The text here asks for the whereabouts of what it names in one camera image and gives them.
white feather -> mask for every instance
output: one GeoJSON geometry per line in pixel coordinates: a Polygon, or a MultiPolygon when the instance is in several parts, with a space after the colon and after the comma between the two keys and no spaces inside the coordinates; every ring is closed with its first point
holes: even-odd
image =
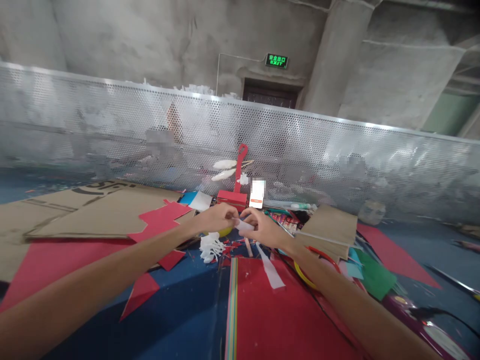
{"type": "Polygon", "coordinates": [[[220,160],[213,164],[215,169],[231,169],[237,166],[237,160],[220,160]]]}
{"type": "Polygon", "coordinates": [[[233,174],[235,174],[235,171],[237,169],[230,169],[230,170],[225,170],[225,171],[222,171],[221,173],[218,173],[217,175],[215,175],[214,177],[211,178],[212,181],[219,181],[219,180],[223,180],[223,179],[228,179],[229,177],[231,177],[233,174]]]}

exit sign text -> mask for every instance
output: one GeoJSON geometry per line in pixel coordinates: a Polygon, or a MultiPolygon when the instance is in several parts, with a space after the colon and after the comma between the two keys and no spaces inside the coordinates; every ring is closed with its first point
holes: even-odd
{"type": "Polygon", "coordinates": [[[265,65],[273,68],[286,69],[288,62],[289,62],[289,58],[286,56],[268,53],[266,55],[265,65]]]}

concrete pillar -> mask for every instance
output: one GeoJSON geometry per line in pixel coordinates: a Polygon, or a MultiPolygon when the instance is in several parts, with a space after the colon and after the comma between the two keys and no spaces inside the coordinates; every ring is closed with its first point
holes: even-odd
{"type": "Polygon", "coordinates": [[[338,115],[370,18],[380,1],[335,1],[328,13],[303,110],[338,115]]]}
{"type": "Polygon", "coordinates": [[[67,70],[50,0],[0,1],[0,59],[25,66],[67,70]]]}

brown cardboard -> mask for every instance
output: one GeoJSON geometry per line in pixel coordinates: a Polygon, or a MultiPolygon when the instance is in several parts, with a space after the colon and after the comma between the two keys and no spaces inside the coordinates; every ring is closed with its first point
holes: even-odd
{"type": "Polygon", "coordinates": [[[30,245],[25,233],[108,194],[135,186],[109,180],[0,205],[0,281],[11,282],[22,263],[30,245]]]}
{"type": "Polygon", "coordinates": [[[336,262],[339,258],[348,260],[349,246],[354,244],[357,234],[357,217],[329,205],[321,205],[301,231],[345,243],[340,245],[301,233],[295,236],[305,246],[312,246],[329,256],[334,256],[332,259],[336,262]]]}
{"type": "Polygon", "coordinates": [[[161,208],[164,199],[176,202],[174,191],[137,185],[98,199],[88,206],[27,234],[29,238],[128,238],[146,224],[139,215],[161,208]]]}

red paper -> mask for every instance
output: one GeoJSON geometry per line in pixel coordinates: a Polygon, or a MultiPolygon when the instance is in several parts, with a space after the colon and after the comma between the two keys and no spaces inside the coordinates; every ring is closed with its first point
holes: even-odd
{"type": "Polygon", "coordinates": [[[170,271],[174,268],[175,265],[184,257],[186,252],[173,250],[172,252],[168,253],[164,256],[158,263],[164,268],[166,271],[170,271]]]}
{"type": "Polygon", "coordinates": [[[237,261],[237,359],[362,358],[280,260],[273,264],[286,285],[281,291],[270,286],[260,259],[237,261]]]}
{"type": "Polygon", "coordinates": [[[0,312],[18,304],[51,283],[119,250],[135,244],[130,239],[38,239],[25,255],[0,312]]]}
{"type": "Polygon", "coordinates": [[[159,289],[160,286],[149,273],[144,273],[140,276],[133,284],[133,289],[125,304],[119,322],[137,310],[140,305],[150,299],[159,289]]]}
{"type": "Polygon", "coordinates": [[[225,257],[225,258],[223,259],[223,261],[221,262],[221,267],[222,267],[222,268],[223,268],[223,267],[228,267],[228,266],[231,265],[231,263],[232,263],[232,262],[231,262],[230,258],[229,258],[229,257],[225,257]]]}
{"type": "Polygon", "coordinates": [[[379,229],[361,223],[357,225],[356,229],[369,242],[387,270],[437,289],[442,288],[408,252],[390,240],[379,229]]]}
{"type": "Polygon", "coordinates": [[[192,210],[190,207],[181,205],[178,202],[169,202],[168,200],[163,201],[166,203],[165,206],[145,212],[138,216],[146,222],[147,225],[142,232],[128,234],[130,238],[137,243],[151,239],[178,226],[179,223],[176,222],[175,219],[178,219],[192,210]]]}

